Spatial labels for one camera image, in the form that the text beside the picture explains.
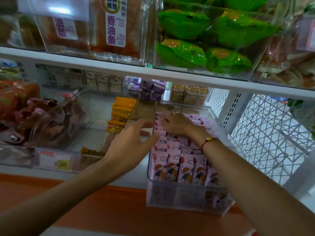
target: forearm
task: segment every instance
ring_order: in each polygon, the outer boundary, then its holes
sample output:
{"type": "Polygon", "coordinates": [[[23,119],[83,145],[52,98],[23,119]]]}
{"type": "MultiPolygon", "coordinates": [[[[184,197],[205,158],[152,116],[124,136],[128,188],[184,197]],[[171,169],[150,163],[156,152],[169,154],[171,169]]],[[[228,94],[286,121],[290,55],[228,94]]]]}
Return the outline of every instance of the forearm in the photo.
{"type": "Polygon", "coordinates": [[[97,170],[93,169],[95,167],[97,165],[1,214],[1,235],[41,234],[84,198],[106,184],[95,180],[97,177],[97,170]]]}
{"type": "MultiPolygon", "coordinates": [[[[191,134],[199,147],[209,136],[201,129],[191,134]]],[[[219,141],[206,143],[203,152],[262,236],[315,234],[315,215],[246,160],[219,141]]]]}

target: hand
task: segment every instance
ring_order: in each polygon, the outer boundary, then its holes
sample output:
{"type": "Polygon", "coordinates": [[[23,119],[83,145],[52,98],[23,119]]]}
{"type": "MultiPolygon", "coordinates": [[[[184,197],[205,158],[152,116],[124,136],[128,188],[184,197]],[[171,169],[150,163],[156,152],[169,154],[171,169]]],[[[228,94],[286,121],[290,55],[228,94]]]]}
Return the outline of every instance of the hand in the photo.
{"type": "Polygon", "coordinates": [[[159,135],[153,134],[145,142],[140,141],[144,135],[142,128],[153,127],[154,122],[139,119],[133,126],[124,128],[116,135],[108,151],[99,164],[101,174],[109,174],[108,184],[130,170],[134,169],[150,151],[151,147],[158,141],[159,135]]]}
{"type": "Polygon", "coordinates": [[[190,137],[192,130],[195,127],[193,122],[185,117],[182,113],[175,113],[173,115],[161,115],[162,125],[168,132],[175,136],[190,137]]]}

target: person's left hand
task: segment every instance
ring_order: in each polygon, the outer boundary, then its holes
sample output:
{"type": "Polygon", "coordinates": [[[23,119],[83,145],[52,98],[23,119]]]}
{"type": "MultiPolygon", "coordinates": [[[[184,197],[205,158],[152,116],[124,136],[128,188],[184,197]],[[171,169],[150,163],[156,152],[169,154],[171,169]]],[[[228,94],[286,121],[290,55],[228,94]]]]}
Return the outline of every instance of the person's left hand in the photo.
{"type": "Polygon", "coordinates": [[[116,135],[104,158],[96,163],[104,175],[110,175],[110,182],[134,169],[159,140],[159,135],[152,134],[145,142],[140,141],[140,136],[144,135],[141,129],[153,126],[154,122],[139,119],[116,135]]]}

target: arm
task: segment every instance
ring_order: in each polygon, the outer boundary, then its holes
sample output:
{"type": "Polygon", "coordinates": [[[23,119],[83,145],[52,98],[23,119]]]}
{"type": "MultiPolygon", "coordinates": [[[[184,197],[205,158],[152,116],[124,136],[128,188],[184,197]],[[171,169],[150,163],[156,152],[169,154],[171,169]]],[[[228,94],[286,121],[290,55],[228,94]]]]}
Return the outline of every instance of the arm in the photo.
{"type": "Polygon", "coordinates": [[[112,141],[105,157],[75,178],[47,190],[0,215],[3,236],[39,235],[87,196],[135,168],[159,136],[140,141],[142,127],[153,123],[139,120],[123,129],[112,141]]]}
{"type": "MultiPolygon", "coordinates": [[[[210,137],[182,114],[163,117],[169,132],[187,136],[199,147],[210,137]]],[[[223,143],[207,142],[203,153],[261,236],[315,235],[315,214],[223,143]]]]}

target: yellow price sticker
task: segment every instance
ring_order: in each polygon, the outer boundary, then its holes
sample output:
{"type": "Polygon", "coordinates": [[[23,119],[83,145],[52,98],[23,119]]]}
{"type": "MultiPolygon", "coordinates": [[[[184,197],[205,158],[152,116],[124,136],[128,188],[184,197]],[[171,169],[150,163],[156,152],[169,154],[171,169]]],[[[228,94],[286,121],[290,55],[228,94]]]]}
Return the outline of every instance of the yellow price sticker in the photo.
{"type": "Polygon", "coordinates": [[[57,160],[56,167],[59,170],[71,170],[71,160],[57,160]]]}

